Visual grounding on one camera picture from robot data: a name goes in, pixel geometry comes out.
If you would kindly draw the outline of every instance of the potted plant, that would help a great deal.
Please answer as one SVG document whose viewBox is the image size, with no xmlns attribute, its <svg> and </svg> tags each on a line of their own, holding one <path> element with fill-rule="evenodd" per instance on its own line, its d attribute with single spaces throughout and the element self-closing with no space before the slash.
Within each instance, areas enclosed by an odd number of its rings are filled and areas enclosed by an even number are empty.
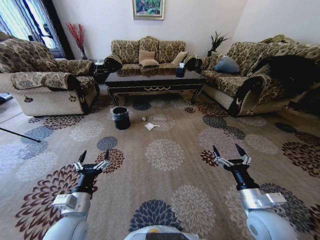
<svg viewBox="0 0 320 240">
<path fill-rule="evenodd" d="M 84 39 L 85 39 L 85 29 L 81 24 L 71 24 L 70 22 L 66 25 L 69 32 L 73 36 L 78 48 L 81 51 L 81 57 L 83 60 L 87 60 L 87 56 L 84 48 Z"/>
<path fill-rule="evenodd" d="M 225 41 L 225 40 L 228 40 L 229 38 L 226 38 L 226 35 L 221 35 L 221 32 L 220 33 L 217 33 L 217 31 L 214 31 L 215 35 L 212 36 L 211 35 L 211 44 L 212 44 L 212 47 L 211 49 L 208 51 L 208 57 L 211 56 L 211 52 L 216 52 L 217 51 L 217 48 Z"/>
</svg>

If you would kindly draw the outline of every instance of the floor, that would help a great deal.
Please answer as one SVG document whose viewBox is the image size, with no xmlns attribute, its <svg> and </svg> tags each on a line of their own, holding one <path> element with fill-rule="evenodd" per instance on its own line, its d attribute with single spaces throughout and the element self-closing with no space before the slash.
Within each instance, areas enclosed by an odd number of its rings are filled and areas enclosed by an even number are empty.
<svg viewBox="0 0 320 240">
<path fill-rule="evenodd" d="M 86 116 L 33 118 L 14 99 L 0 105 L 0 127 L 41 140 L 0 132 L 0 238 L 42 239 L 60 219 L 53 199 L 77 184 L 73 162 L 87 150 L 85 163 L 98 163 L 110 150 L 111 166 L 94 184 L 91 240 L 120 240 L 149 225 L 208 240 L 252 239 L 231 173 L 213 162 L 213 145 L 231 159 L 239 144 L 262 191 L 286 198 L 274 210 L 300 239 L 319 239 L 320 119 L 293 110 L 234 118 L 202 94 L 190 105 L 191 96 L 120 97 L 131 121 L 123 131 L 104 88 Z M 160 127 L 148 131 L 148 122 Z"/>
</svg>

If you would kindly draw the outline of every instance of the sofa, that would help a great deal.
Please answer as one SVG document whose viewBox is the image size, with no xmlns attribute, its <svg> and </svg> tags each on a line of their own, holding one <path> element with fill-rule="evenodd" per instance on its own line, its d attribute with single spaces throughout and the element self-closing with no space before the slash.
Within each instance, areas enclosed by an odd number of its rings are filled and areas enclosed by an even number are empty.
<svg viewBox="0 0 320 240">
<path fill-rule="evenodd" d="M 150 71 L 139 66 L 139 50 L 155 52 L 154 59 L 159 67 Z M 112 54 L 104 60 L 105 68 L 109 73 L 117 71 L 118 75 L 138 76 L 148 75 L 172 75 L 176 73 L 175 65 L 171 62 L 179 52 L 185 52 L 186 43 L 180 40 L 157 40 L 152 36 L 146 36 L 140 40 L 113 40 L 111 42 Z M 185 67 L 194 70 L 196 56 L 189 54 L 184 59 Z"/>
<path fill-rule="evenodd" d="M 256 66 L 266 57 L 297 55 L 320 65 L 320 46 L 283 42 L 235 42 L 228 53 L 239 65 L 238 74 L 213 70 L 224 55 L 213 52 L 201 59 L 200 72 L 205 78 L 203 91 L 220 103 L 231 116 L 277 112 L 299 101 L 308 91 L 288 96 L 278 79 L 273 79 L 267 68 L 257 71 Z M 317 88 L 319 76 L 310 89 Z"/>
<path fill-rule="evenodd" d="M 55 60 L 46 46 L 11 36 L 0 41 L 0 93 L 27 116 L 87 114 L 99 87 L 88 60 Z"/>
</svg>

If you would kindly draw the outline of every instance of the vase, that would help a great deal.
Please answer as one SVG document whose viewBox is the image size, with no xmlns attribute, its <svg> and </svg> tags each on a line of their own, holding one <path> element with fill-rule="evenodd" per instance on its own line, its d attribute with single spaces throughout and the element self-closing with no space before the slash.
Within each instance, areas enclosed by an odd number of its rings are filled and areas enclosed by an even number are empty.
<svg viewBox="0 0 320 240">
<path fill-rule="evenodd" d="M 81 51 L 82 60 L 87 60 L 88 58 L 87 58 L 87 56 L 86 56 L 85 49 L 82 48 L 82 49 L 80 49 L 80 51 Z"/>
</svg>

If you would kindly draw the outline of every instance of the coffee table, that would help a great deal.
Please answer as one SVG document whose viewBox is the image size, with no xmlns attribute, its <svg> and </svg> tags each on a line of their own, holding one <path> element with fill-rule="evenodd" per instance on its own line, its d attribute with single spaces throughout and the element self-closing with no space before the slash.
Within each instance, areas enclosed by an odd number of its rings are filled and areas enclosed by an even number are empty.
<svg viewBox="0 0 320 240">
<path fill-rule="evenodd" d="M 115 106 L 119 106 L 116 98 L 117 94 L 130 93 L 153 93 L 153 92 L 172 92 L 172 91 L 194 91 L 191 103 L 196 103 L 197 97 L 204 88 L 204 79 L 201 74 L 195 71 L 185 71 L 184 77 L 176 77 L 174 71 L 168 72 L 166 75 L 158 74 L 157 69 L 150 69 L 148 71 L 123 72 L 118 70 L 110 73 L 105 85 L 108 86 L 107 92 L 112 98 Z"/>
</svg>

